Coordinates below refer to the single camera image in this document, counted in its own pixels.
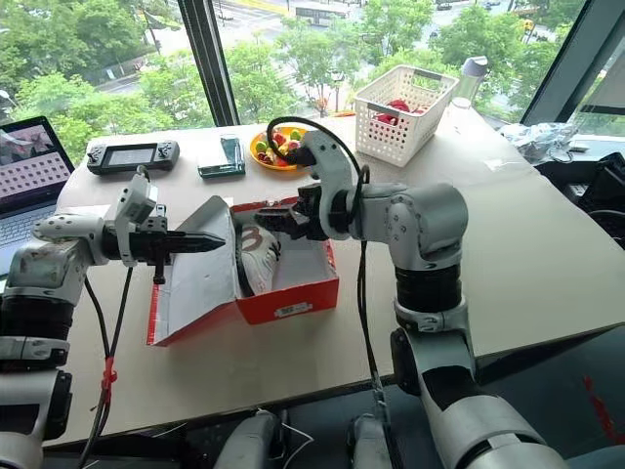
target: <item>bus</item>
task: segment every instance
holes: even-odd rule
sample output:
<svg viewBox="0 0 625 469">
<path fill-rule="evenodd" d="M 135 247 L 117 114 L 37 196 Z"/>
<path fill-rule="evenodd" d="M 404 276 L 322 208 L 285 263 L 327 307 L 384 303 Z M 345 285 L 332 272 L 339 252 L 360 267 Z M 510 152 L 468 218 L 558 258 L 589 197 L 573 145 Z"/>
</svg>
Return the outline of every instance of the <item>bus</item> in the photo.
<svg viewBox="0 0 625 469">
<path fill-rule="evenodd" d="M 350 7 L 345 4 L 321 5 L 310 2 L 295 7 L 295 17 L 303 18 L 315 26 L 329 26 L 335 18 L 346 20 L 350 15 Z"/>
</svg>

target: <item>box label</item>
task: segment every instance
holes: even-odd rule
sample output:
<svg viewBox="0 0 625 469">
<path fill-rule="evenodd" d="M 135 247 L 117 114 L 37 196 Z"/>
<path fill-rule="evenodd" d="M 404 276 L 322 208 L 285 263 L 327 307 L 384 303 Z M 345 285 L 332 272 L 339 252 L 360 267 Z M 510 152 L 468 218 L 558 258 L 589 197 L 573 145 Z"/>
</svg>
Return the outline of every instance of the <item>box label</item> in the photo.
<svg viewBox="0 0 625 469">
<path fill-rule="evenodd" d="M 305 311 L 311 310 L 313 305 L 311 303 L 298 303 L 297 305 L 285 306 L 284 308 L 278 308 L 273 313 L 277 318 L 286 318 L 287 316 L 297 315 Z"/>
</svg>

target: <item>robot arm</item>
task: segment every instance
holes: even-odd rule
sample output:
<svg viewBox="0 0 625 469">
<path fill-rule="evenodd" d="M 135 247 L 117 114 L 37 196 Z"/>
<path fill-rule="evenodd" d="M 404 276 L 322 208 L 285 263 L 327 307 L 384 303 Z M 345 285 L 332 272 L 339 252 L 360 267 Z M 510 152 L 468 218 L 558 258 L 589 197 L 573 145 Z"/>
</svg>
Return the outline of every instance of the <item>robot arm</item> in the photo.
<svg viewBox="0 0 625 469">
<path fill-rule="evenodd" d="M 461 241 L 468 223 L 462 195 L 445 184 L 423 189 L 354 185 L 337 143 L 325 132 L 306 133 L 303 145 L 287 160 L 309 166 L 319 183 L 301 188 L 300 200 L 290 210 L 262 210 L 259 223 L 294 237 L 351 236 L 389 246 L 401 326 L 391 338 L 397 384 L 421 397 L 446 469 L 567 467 L 511 405 L 489 395 L 474 379 L 460 283 Z"/>
<path fill-rule="evenodd" d="M 171 254 L 225 244 L 211 234 L 168 231 L 155 196 L 136 175 L 112 222 L 57 214 L 36 223 L 34 239 L 16 253 L 0 310 L 0 467 L 39 467 L 41 442 L 64 432 L 71 375 L 58 366 L 67 361 L 67 334 L 89 267 L 109 259 L 145 262 L 155 266 L 154 282 L 163 283 Z"/>
</svg>

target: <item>laptop keyboard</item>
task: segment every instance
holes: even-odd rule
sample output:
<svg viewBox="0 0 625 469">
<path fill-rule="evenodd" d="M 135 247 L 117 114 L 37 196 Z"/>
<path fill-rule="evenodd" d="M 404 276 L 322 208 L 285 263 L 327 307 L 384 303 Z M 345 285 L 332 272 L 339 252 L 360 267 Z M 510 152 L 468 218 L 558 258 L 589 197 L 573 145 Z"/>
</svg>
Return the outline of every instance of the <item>laptop keyboard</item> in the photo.
<svg viewBox="0 0 625 469">
<path fill-rule="evenodd" d="M 0 246 L 29 239 L 32 225 L 37 220 L 47 218 L 53 213 L 55 213 L 54 209 L 49 212 L 37 211 L 34 214 L 24 214 L 23 216 L 14 217 L 14 219 L 0 221 Z"/>
</svg>

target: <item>laptop screen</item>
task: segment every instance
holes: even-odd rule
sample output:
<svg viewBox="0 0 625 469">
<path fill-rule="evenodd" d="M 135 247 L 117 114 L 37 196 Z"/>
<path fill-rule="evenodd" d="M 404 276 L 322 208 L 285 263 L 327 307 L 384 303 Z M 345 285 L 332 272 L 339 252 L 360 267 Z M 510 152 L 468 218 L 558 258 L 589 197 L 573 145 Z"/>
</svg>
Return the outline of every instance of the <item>laptop screen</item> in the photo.
<svg viewBox="0 0 625 469">
<path fill-rule="evenodd" d="M 72 171 L 45 117 L 0 126 L 0 213 L 54 202 Z"/>
</svg>

